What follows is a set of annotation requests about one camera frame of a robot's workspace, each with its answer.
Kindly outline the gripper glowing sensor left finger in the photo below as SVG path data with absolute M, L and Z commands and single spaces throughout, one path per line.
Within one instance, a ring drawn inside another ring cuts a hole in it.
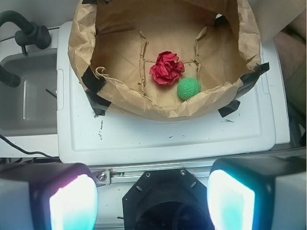
M 2 230 L 92 230 L 98 190 L 82 163 L 11 163 L 0 167 Z

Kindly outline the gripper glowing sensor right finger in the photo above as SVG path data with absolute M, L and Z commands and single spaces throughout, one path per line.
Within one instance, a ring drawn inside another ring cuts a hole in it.
M 217 230 L 305 230 L 303 157 L 220 158 L 211 167 L 207 202 Z

